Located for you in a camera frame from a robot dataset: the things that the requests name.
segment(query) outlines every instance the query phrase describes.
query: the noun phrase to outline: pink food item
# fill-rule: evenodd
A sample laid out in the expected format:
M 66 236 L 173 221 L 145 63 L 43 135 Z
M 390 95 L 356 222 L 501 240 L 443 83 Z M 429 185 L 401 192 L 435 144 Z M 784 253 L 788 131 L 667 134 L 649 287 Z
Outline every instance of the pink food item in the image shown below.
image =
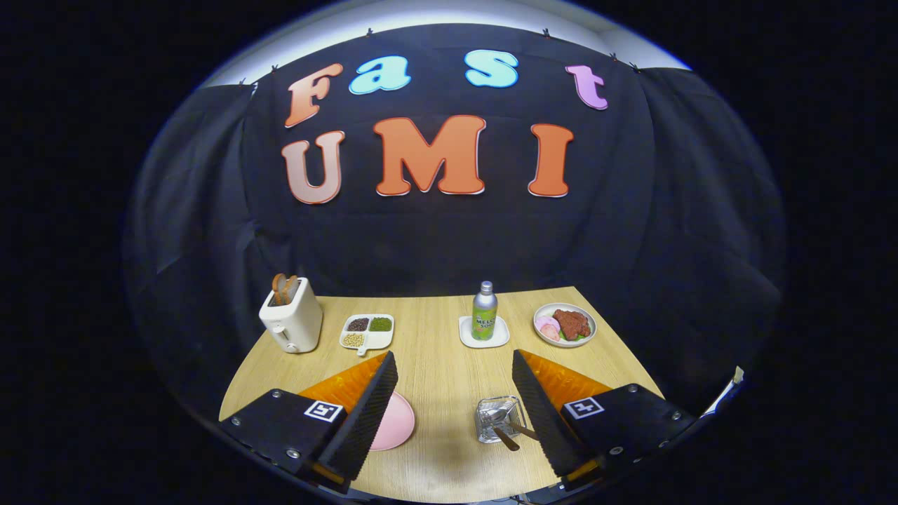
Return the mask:
M 536 323 L 537 328 L 542 328 L 546 324 L 551 324 L 552 326 L 555 326 L 555 332 L 561 331 L 561 324 L 558 322 L 557 319 L 555 319 L 554 317 L 551 317 L 549 315 L 544 315 L 543 317 L 537 317 L 535 323 Z
M 382 451 L 402 445 L 415 429 L 415 413 L 409 402 L 401 394 L 393 392 L 387 410 L 383 413 L 381 426 L 374 435 L 371 450 Z
M 546 336 L 547 339 L 553 341 L 561 341 L 561 336 L 559 335 L 559 331 L 555 329 L 555 326 L 551 324 L 546 324 L 542 328 L 540 328 L 540 333 Z

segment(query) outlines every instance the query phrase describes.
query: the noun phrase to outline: spoon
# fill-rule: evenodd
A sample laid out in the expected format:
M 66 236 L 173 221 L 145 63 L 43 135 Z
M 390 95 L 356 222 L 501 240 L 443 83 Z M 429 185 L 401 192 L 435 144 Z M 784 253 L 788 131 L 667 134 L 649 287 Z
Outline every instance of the spoon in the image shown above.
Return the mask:
M 500 440 L 508 447 L 509 450 L 516 451 L 521 448 L 521 446 L 517 445 L 514 440 L 511 439 L 503 430 L 499 428 L 493 427 L 493 431 L 496 432 L 496 436 L 499 437 Z
M 497 410 L 489 415 L 489 420 L 490 420 L 490 422 L 496 422 L 496 423 L 503 422 L 503 421 L 507 422 L 509 426 L 511 426 L 515 430 L 520 431 L 527 437 L 530 437 L 531 439 L 534 439 L 534 440 L 540 439 L 536 435 L 535 431 L 528 430 L 527 428 L 521 426 L 520 424 L 508 419 L 508 414 L 510 414 L 510 413 L 511 413 L 511 409 L 508 409 L 507 411 L 506 410 Z
M 518 424 L 518 423 L 516 423 L 516 422 L 514 422 L 514 421 L 512 421 L 512 420 L 510 420 L 510 419 L 508 420 L 508 425 L 511 426 L 512 428 L 514 428 L 515 430 L 520 431 L 520 432 L 523 433 L 524 435 L 530 437 L 531 439 L 534 439 L 534 440 L 539 440 L 539 439 L 540 439 L 539 437 L 536 436 L 536 431 L 529 430 L 529 429 L 527 429 L 527 428 L 521 426 L 520 424 Z

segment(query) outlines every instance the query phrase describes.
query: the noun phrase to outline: aluminum bottle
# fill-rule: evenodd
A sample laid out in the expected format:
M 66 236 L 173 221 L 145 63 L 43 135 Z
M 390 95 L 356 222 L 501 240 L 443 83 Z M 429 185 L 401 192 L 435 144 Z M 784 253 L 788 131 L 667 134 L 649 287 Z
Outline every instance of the aluminum bottle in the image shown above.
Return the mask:
M 496 327 L 496 310 L 499 301 L 493 294 L 493 283 L 484 280 L 480 283 L 480 293 L 474 297 L 474 312 L 471 318 L 471 336 L 478 341 L 493 338 Z

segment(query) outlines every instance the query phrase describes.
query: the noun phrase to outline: pink plate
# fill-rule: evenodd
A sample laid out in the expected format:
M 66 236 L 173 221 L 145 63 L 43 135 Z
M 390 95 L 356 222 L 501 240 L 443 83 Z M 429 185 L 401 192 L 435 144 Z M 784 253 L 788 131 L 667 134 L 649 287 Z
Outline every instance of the pink plate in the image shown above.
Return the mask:
M 411 437 L 415 429 L 415 413 L 409 402 L 401 394 L 393 391 L 387 410 L 383 413 L 381 426 L 374 435 L 371 450 L 383 451 L 402 445 Z

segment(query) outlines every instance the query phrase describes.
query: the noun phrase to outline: white toaster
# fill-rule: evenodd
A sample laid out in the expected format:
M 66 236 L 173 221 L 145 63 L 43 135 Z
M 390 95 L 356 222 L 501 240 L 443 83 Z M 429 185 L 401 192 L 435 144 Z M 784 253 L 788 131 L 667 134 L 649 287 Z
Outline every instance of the white toaster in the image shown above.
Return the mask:
M 305 277 L 298 278 L 299 286 L 289 304 L 272 306 L 275 292 L 269 292 L 259 309 L 259 319 L 269 329 L 277 345 L 285 352 L 309 352 L 318 345 L 321 335 L 321 305 Z

